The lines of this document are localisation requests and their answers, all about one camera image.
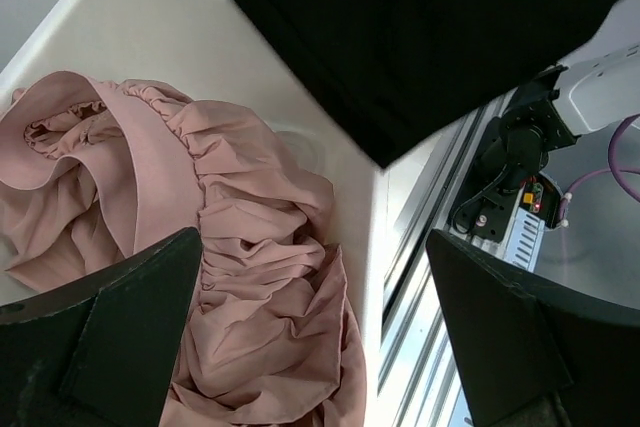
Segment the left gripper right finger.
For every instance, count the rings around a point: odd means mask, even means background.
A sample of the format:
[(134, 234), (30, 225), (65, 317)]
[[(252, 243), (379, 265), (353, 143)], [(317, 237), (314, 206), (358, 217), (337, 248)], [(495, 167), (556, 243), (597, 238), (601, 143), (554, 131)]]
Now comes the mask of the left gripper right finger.
[(474, 425), (638, 425), (638, 310), (442, 230), (426, 251)]

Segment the pink skirt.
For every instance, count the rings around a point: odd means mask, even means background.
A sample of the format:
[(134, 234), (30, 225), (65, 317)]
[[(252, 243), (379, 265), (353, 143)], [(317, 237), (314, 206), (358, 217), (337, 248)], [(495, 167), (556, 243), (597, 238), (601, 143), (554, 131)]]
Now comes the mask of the pink skirt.
[(366, 366), (331, 183), (250, 109), (66, 71), (1, 120), (8, 273), (46, 292), (194, 227), (203, 251), (164, 426), (360, 426)]

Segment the black skirt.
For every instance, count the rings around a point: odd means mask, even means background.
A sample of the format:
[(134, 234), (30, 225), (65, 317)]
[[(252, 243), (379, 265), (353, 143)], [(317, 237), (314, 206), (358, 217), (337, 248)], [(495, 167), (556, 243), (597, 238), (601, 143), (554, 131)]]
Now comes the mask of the black skirt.
[(619, 0), (233, 0), (378, 166), (589, 41)]

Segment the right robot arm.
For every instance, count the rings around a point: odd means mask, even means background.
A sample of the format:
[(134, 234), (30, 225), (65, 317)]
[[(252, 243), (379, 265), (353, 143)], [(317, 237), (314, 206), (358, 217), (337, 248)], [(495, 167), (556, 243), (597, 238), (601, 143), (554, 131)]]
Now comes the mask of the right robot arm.
[(512, 190), (538, 174), (551, 151), (639, 113), (639, 0), (621, 0), (595, 36), (518, 87), (496, 138), (474, 169)]

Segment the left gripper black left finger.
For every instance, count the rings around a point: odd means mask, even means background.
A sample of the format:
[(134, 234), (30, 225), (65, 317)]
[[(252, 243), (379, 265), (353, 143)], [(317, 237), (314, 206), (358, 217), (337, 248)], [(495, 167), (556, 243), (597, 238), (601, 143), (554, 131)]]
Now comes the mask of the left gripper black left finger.
[(1, 308), (4, 426), (156, 426), (201, 261), (184, 228)]

